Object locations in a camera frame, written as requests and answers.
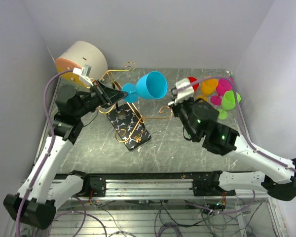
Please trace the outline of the red plastic wine glass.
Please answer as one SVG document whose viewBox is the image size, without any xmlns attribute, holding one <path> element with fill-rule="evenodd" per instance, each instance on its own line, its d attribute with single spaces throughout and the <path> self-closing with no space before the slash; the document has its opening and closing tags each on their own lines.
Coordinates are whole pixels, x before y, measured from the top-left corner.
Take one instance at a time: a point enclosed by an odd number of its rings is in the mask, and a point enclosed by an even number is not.
<svg viewBox="0 0 296 237">
<path fill-rule="evenodd" d="M 188 77 L 190 83 L 192 84 L 192 88 L 194 90 L 194 92 L 198 89 L 199 87 L 199 83 L 194 84 L 195 81 L 197 81 L 197 78 L 195 77 Z"/>
</svg>

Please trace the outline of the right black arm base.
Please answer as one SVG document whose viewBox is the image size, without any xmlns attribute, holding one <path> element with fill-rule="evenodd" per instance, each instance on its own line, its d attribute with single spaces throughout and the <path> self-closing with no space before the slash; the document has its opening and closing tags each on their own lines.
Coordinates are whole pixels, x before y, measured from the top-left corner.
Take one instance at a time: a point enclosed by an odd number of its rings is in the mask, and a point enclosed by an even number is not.
<svg viewBox="0 0 296 237">
<path fill-rule="evenodd" d="M 192 180 L 191 190 L 195 197 L 222 196 L 223 193 L 234 196 L 235 190 L 226 191 L 219 186 L 221 175 L 222 171 L 191 172 L 186 174 L 186 178 Z"/>
</svg>

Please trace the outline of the blue plastic wine glass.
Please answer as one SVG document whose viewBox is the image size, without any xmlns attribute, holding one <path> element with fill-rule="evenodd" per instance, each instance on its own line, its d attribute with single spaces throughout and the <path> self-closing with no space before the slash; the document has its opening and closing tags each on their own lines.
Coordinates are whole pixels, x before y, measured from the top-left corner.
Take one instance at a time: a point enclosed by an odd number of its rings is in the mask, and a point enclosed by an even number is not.
<svg viewBox="0 0 296 237">
<path fill-rule="evenodd" d="M 128 103 L 134 103 L 139 98 L 153 100 L 162 99 L 168 90 L 168 83 L 165 76 L 153 71 L 142 76 L 136 84 L 127 83 L 122 87 L 122 91 L 127 92 L 124 100 Z"/>
</svg>

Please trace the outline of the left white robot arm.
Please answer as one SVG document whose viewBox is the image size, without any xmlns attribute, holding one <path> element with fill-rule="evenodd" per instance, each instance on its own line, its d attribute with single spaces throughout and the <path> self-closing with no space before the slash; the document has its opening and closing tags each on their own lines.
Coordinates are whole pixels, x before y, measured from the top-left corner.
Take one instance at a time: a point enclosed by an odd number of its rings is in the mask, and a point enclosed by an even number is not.
<svg viewBox="0 0 296 237">
<path fill-rule="evenodd" d="M 21 223 L 47 229 L 57 209 L 72 196 L 89 195 L 90 176 L 82 171 L 72 171 L 54 188 L 54 177 L 66 155 L 75 144 L 83 122 L 81 118 L 97 108 L 107 109 L 128 96 L 125 91 L 109 88 L 101 82 L 89 91 L 78 91 L 70 84 L 59 87 L 56 97 L 58 112 L 49 120 L 51 135 L 30 175 L 15 195 L 8 194 L 3 205 L 17 225 Z"/>
</svg>

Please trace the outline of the orange plastic wine glass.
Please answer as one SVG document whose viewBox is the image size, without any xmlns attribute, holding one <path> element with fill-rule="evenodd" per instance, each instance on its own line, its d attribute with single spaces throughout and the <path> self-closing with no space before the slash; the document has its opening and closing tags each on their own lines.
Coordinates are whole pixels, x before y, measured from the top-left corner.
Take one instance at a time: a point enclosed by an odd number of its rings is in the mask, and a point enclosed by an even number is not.
<svg viewBox="0 0 296 237">
<path fill-rule="evenodd" d="M 216 91 L 218 86 L 218 80 L 216 78 L 205 80 L 201 83 L 201 92 L 202 94 L 197 95 L 196 99 L 202 99 L 206 102 L 209 101 L 208 96 L 213 94 Z"/>
</svg>

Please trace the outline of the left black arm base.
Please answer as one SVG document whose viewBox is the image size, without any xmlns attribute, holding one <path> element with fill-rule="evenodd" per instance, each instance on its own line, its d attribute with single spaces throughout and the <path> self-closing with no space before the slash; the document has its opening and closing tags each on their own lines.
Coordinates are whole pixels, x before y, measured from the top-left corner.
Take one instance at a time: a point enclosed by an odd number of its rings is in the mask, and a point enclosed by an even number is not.
<svg viewBox="0 0 296 237">
<path fill-rule="evenodd" d="M 104 197 L 106 193 L 106 181 L 100 176 L 82 171 L 73 170 L 70 175 L 74 175 L 83 180 L 81 188 L 78 189 L 78 197 Z"/>
</svg>

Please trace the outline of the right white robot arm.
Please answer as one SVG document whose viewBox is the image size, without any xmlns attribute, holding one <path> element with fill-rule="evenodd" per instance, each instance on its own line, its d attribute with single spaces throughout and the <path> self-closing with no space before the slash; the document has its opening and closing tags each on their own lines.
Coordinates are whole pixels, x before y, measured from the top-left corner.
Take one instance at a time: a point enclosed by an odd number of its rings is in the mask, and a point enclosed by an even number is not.
<svg viewBox="0 0 296 237">
<path fill-rule="evenodd" d="M 213 154 L 228 155 L 255 168 L 253 172 L 212 172 L 207 184 L 211 194 L 254 190 L 283 201 L 296 197 L 296 158 L 285 159 L 261 148 L 251 148 L 237 130 L 217 121 L 219 112 L 205 101 L 190 98 L 168 105 L 183 124 L 186 140 L 202 142 L 202 147 Z"/>
</svg>

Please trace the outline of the magenta plastic wine glass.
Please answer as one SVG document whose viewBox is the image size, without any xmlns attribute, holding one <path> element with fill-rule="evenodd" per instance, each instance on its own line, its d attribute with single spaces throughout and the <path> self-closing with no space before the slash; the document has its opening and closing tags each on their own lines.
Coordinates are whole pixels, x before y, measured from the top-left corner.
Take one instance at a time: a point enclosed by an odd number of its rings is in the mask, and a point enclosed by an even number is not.
<svg viewBox="0 0 296 237">
<path fill-rule="evenodd" d="M 227 91 L 230 91 L 232 90 L 232 86 L 231 84 L 234 84 L 234 81 L 232 78 L 228 77 L 228 79 L 230 80 L 227 80 L 227 79 L 223 79 L 223 78 L 220 78 L 219 81 L 218 81 L 218 86 L 216 88 L 216 93 L 217 95 L 213 95 L 211 98 L 210 98 L 210 101 L 213 105 L 216 105 L 216 106 L 219 106 L 221 105 L 222 103 L 222 98 L 224 96 L 224 94 L 227 92 Z"/>
</svg>

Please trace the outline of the green plastic wine glass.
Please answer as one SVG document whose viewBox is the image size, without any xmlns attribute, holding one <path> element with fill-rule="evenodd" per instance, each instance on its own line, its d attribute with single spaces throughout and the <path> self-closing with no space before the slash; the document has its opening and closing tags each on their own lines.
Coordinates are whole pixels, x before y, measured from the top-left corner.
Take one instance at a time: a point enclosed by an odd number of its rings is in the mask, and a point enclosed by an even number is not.
<svg viewBox="0 0 296 237">
<path fill-rule="evenodd" d="M 232 110 L 236 107 L 234 91 L 230 90 L 224 94 L 222 98 L 221 107 L 222 107 L 221 109 L 220 108 L 217 109 L 219 111 L 218 119 L 223 120 L 228 117 L 227 111 Z"/>
</svg>

